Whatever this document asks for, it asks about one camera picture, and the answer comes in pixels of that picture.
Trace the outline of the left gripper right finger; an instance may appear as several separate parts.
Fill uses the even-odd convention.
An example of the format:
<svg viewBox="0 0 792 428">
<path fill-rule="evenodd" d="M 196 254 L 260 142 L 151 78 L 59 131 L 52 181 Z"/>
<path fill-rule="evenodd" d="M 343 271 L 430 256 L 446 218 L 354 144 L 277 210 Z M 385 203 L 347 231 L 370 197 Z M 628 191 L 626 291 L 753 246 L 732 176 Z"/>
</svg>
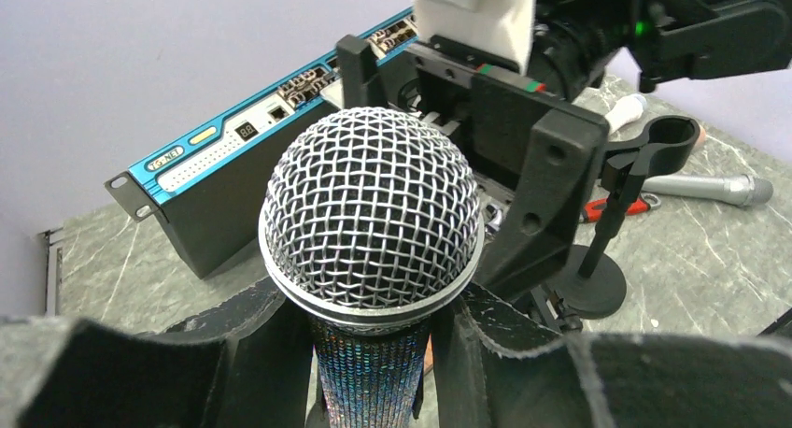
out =
<svg viewBox="0 0 792 428">
<path fill-rule="evenodd" d="M 562 335 L 469 285 L 432 319 L 444 427 L 787 427 L 778 336 Z"/>
</svg>

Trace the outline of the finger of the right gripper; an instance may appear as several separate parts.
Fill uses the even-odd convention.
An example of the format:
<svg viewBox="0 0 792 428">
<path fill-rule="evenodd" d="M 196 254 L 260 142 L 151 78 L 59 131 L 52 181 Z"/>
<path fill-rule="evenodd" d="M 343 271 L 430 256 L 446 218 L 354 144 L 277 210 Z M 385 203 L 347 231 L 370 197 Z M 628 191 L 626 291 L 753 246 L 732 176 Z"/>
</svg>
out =
<svg viewBox="0 0 792 428">
<path fill-rule="evenodd" d="M 552 110 L 533 125 L 512 204 L 474 283 L 513 301 L 564 268 L 608 133 L 593 112 Z"/>
</svg>

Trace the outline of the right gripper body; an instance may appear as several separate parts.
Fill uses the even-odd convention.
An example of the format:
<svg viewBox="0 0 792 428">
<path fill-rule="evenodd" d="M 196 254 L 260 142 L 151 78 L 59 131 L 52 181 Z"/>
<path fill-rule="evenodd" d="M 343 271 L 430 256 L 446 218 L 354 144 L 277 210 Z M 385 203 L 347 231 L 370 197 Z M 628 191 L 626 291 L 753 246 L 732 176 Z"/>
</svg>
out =
<svg viewBox="0 0 792 428">
<path fill-rule="evenodd" d="M 537 149 L 551 164 L 598 172 L 604 118 L 574 105 L 603 77 L 601 48 L 580 38 L 540 36 L 521 75 L 514 63 L 436 36 L 408 43 L 391 61 L 347 35 L 335 46 L 345 107 L 390 107 L 451 125 L 451 138 L 477 170 L 514 184 Z"/>
</svg>

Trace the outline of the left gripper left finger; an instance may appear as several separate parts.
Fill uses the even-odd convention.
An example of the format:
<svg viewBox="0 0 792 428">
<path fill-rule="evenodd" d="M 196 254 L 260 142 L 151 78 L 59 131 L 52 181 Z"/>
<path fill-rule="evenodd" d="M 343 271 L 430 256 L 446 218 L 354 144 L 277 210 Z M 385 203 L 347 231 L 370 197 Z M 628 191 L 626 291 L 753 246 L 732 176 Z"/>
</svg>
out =
<svg viewBox="0 0 792 428">
<path fill-rule="evenodd" d="M 5 427 L 301 427 L 307 320 L 269 278 L 160 333 L 1 320 Z"/>
</svg>

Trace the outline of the white microphone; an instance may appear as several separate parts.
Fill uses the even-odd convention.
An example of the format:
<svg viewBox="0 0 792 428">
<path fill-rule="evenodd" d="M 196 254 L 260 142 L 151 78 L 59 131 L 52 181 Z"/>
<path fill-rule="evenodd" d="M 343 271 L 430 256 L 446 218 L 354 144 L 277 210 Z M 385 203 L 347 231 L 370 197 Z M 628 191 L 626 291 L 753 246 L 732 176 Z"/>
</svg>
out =
<svg viewBox="0 0 792 428">
<path fill-rule="evenodd" d="M 648 107 L 647 99 L 634 93 L 623 96 L 604 115 L 609 124 L 609 134 L 615 134 L 624 126 L 639 120 Z"/>
</svg>

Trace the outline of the black clamp mic stand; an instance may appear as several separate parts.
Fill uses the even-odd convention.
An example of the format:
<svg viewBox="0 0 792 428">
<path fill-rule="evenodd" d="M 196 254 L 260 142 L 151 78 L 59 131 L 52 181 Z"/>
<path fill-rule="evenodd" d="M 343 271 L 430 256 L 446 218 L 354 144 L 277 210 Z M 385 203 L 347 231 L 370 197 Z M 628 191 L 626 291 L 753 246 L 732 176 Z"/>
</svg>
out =
<svg viewBox="0 0 792 428">
<path fill-rule="evenodd" d="M 551 279 L 565 307 L 584 320 L 614 315 L 627 294 L 625 275 L 605 254 L 616 237 L 629 207 L 639 200 L 648 178 L 678 172 L 686 164 L 700 125 L 683 116 L 661 116 L 649 121 L 634 138 L 609 142 L 598 175 L 609 193 L 589 246 L 574 245 L 561 272 Z"/>
</svg>

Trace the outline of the glitter microphone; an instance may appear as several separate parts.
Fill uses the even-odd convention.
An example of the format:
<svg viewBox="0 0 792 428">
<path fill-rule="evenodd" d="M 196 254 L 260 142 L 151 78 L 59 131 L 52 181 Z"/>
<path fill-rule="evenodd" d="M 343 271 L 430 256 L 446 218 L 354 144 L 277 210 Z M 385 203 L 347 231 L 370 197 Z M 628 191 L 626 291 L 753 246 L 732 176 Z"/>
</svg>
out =
<svg viewBox="0 0 792 428">
<path fill-rule="evenodd" d="M 414 115 L 341 109 L 286 147 L 258 241 L 308 315 L 331 427 L 408 425 L 431 316 L 471 282 L 484 238 L 468 160 Z"/>
</svg>

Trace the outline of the silver microphone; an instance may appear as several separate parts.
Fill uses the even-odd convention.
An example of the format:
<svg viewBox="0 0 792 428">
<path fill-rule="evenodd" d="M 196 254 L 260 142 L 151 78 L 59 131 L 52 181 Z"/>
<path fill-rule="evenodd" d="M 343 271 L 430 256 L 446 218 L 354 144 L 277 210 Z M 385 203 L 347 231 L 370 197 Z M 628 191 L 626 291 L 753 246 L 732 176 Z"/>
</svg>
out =
<svg viewBox="0 0 792 428">
<path fill-rule="evenodd" d="M 767 204 L 774 187 L 765 178 L 745 174 L 726 177 L 673 174 L 648 178 L 643 191 L 754 207 Z"/>
</svg>

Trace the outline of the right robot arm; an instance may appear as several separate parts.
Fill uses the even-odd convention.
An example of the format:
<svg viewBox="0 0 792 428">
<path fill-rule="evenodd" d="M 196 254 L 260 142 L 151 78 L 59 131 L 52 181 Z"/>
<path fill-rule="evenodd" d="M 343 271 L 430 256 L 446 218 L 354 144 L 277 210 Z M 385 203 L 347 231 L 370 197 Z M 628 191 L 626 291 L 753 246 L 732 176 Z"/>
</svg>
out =
<svg viewBox="0 0 792 428">
<path fill-rule="evenodd" d="M 604 251 L 647 179 L 678 171 L 699 127 L 662 117 L 611 142 L 607 121 L 574 100 L 627 48 L 650 93 L 679 78 L 785 69 L 791 0 L 415 0 L 416 29 L 389 79 L 370 43 L 338 41 L 348 107 L 438 114 L 472 166 L 514 190 L 477 282 L 514 301 L 546 282 L 571 298 L 622 297 Z"/>
</svg>

